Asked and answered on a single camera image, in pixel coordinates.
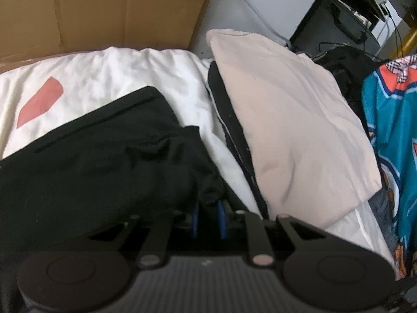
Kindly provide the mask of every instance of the white wall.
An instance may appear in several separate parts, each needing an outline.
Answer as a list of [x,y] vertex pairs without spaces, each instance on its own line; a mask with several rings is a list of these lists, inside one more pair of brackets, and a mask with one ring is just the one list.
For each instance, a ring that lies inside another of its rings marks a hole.
[[[289,39],[315,0],[250,0],[264,19],[280,35]],[[211,0],[199,35],[191,50],[199,57],[211,57],[205,34],[209,29],[232,28],[257,32],[276,39],[260,22],[244,0]]]

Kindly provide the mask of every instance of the ribbed gray surface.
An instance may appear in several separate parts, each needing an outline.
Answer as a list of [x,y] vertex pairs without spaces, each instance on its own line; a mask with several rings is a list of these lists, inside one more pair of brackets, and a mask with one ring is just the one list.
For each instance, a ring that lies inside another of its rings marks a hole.
[[[143,271],[118,301],[97,313],[318,313],[291,296],[274,273],[241,257],[173,257]],[[386,312],[375,308],[369,313]]]

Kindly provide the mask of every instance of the beige garment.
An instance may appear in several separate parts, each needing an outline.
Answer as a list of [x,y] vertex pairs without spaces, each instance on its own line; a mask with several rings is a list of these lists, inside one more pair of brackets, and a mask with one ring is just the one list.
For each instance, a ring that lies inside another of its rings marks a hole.
[[259,34],[207,33],[271,218],[325,227],[381,189],[373,149],[333,76]]

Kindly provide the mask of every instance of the cardboard box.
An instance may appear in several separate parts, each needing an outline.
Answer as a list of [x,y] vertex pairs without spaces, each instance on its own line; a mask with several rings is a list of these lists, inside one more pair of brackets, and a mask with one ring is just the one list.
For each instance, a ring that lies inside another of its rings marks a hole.
[[0,0],[0,64],[100,50],[188,48],[209,0]]

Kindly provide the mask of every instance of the black handle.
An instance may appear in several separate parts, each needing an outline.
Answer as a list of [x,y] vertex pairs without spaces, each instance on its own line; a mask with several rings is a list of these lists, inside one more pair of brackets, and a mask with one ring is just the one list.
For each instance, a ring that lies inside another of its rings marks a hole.
[[332,3],[330,5],[330,12],[333,16],[333,22],[337,28],[339,28],[347,37],[349,37],[354,43],[360,45],[361,43],[365,43],[368,40],[368,36],[364,31],[361,31],[360,38],[357,38],[354,34],[352,34],[340,21],[340,9]]

